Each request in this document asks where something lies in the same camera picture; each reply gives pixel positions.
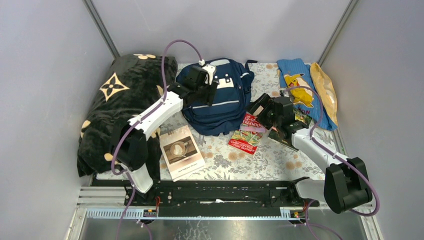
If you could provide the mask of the pink highlighter pen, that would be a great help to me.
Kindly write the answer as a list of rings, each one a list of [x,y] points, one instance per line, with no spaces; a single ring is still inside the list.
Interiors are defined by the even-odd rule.
[[[256,126],[250,126],[250,125],[241,125],[240,126],[241,131],[247,131],[247,132],[255,132],[255,133],[265,133],[267,131],[264,127],[256,127]]]

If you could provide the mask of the navy blue student backpack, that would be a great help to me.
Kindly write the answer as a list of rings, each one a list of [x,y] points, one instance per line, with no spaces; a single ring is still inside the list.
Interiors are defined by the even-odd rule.
[[[216,67],[213,81],[217,83],[211,105],[195,101],[182,109],[187,122],[201,135],[219,136],[238,130],[251,102],[255,74],[245,64],[229,58],[207,60]]]

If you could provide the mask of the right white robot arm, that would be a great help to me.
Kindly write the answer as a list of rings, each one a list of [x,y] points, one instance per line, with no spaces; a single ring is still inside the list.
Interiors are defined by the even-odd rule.
[[[275,129],[325,174],[323,180],[302,177],[291,181],[286,193],[291,205],[299,206],[305,200],[315,200],[325,202],[334,213],[340,214],[375,200],[375,210],[379,210],[380,200],[369,181],[364,161],[332,151],[315,138],[313,129],[295,118],[293,104],[288,97],[270,97],[264,93],[246,110],[266,129]]]

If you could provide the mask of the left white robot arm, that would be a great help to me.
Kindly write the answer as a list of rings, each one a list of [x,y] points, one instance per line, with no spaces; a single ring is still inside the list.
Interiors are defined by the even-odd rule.
[[[162,98],[144,112],[115,123],[110,142],[111,167],[119,161],[123,173],[136,190],[136,199],[144,206],[152,204],[155,192],[146,162],[149,157],[148,139],[172,115],[194,102],[211,106],[218,87],[215,81],[216,66],[193,65],[181,83],[174,82],[164,91]]]

